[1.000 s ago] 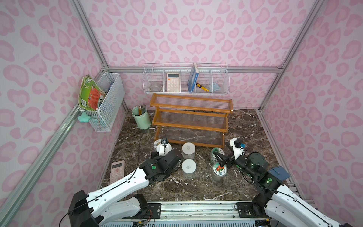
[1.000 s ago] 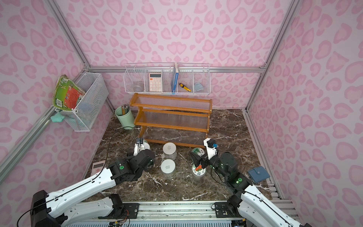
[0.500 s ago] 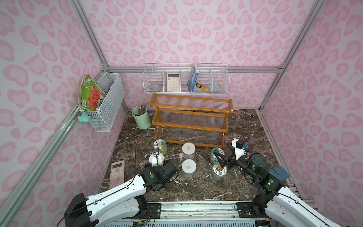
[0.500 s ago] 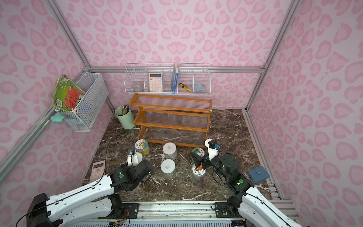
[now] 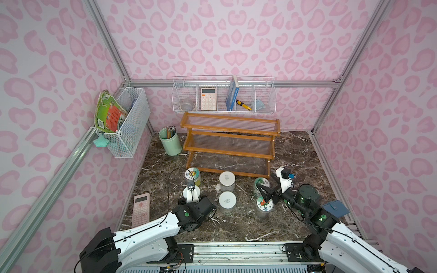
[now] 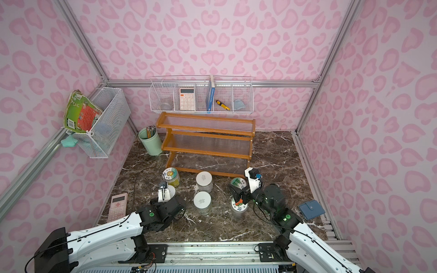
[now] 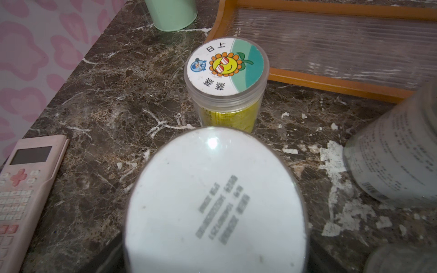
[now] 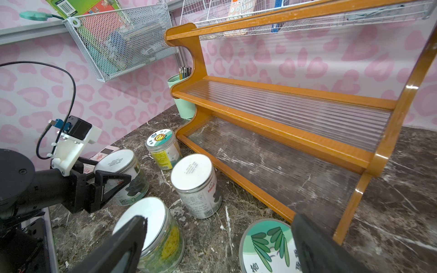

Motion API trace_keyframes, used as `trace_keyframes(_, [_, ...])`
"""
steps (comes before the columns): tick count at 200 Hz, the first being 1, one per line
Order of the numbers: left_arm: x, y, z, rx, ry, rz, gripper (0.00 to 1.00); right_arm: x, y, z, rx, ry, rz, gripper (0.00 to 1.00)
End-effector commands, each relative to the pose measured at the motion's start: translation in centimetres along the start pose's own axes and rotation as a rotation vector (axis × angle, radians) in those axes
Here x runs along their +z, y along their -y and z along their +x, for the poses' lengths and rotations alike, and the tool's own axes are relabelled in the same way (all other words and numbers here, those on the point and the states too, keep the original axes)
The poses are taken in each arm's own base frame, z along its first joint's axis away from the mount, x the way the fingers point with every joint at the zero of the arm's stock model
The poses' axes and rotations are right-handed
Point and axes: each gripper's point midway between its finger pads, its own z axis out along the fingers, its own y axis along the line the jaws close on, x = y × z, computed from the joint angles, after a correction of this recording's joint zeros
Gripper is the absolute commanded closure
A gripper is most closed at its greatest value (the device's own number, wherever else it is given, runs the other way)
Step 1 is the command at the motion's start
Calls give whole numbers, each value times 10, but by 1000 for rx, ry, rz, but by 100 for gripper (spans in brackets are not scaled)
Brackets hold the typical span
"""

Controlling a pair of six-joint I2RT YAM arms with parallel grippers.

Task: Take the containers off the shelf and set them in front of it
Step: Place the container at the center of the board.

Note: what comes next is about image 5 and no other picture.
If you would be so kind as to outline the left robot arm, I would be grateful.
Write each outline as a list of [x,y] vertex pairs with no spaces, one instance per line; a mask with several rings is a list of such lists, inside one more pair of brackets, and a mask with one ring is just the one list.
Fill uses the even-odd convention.
[[179,246],[175,236],[192,232],[210,220],[217,207],[207,196],[179,204],[168,214],[128,230],[100,230],[79,255],[74,272],[121,273],[143,263],[172,263]]

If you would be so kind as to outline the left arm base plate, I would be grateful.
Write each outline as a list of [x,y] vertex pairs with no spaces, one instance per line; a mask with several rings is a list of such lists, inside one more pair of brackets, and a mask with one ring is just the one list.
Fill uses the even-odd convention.
[[193,244],[174,245],[167,248],[168,253],[159,263],[192,263],[195,246]]

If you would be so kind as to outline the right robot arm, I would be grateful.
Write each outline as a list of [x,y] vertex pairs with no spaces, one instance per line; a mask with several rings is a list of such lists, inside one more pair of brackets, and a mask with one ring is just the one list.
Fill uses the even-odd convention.
[[262,203],[287,206],[292,215],[306,225],[311,234],[303,241],[300,253],[309,261],[320,258],[344,273],[419,273],[417,267],[408,268],[365,242],[340,221],[349,213],[339,201],[322,205],[322,198],[310,184],[294,188],[295,176],[288,168],[272,171],[270,178],[277,186],[256,185]]

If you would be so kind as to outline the tomato lid seed jar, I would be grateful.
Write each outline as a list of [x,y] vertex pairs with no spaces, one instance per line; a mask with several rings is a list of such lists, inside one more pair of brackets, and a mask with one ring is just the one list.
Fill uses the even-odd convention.
[[264,198],[259,195],[256,199],[256,215],[259,218],[266,218],[273,210],[274,204],[270,201],[265,201]]

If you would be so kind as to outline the tall white-lid seed jar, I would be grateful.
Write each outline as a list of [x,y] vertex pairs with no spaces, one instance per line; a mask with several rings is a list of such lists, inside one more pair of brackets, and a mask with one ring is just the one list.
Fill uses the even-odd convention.
[[220,189],[222,192],[233,192],[235,188],[236,178],[234,173],[224,171],[219,177]]

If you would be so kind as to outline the green leaf lid seed jar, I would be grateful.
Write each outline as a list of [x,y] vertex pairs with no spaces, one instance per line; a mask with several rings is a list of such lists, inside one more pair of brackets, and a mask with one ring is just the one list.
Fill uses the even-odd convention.
[[269,188],[271,186],[270,182],[267,179],[265,179],[264,177],[256,178],[254,183],[253,183],[253,194],[255,196],[259,196],[261,194],[258,187],[257,187],[258,185],[264,185],[264,186],[269,187]]

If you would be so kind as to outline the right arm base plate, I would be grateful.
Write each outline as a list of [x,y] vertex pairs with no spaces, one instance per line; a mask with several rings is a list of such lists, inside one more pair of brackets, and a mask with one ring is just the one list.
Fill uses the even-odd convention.
[[318,249],[308,243],[286,243],[281,249],[289,262],[321,262]]

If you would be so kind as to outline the sunflower lid seed jar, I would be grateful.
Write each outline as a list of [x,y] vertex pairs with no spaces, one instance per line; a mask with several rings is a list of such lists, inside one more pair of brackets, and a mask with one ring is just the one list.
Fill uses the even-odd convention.
[[201,174],[198,168],[191,167],[187,169],[184,173],[184,178],[188,183],[194,183],[194,185],[201,186]]

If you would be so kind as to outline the green label jar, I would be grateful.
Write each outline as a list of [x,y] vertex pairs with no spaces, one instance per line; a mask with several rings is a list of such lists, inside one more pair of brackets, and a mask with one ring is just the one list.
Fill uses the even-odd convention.
[[220,210],[225,215],[231,215],[236,207],[236,196],[233,192],[223,192],[218,199]]

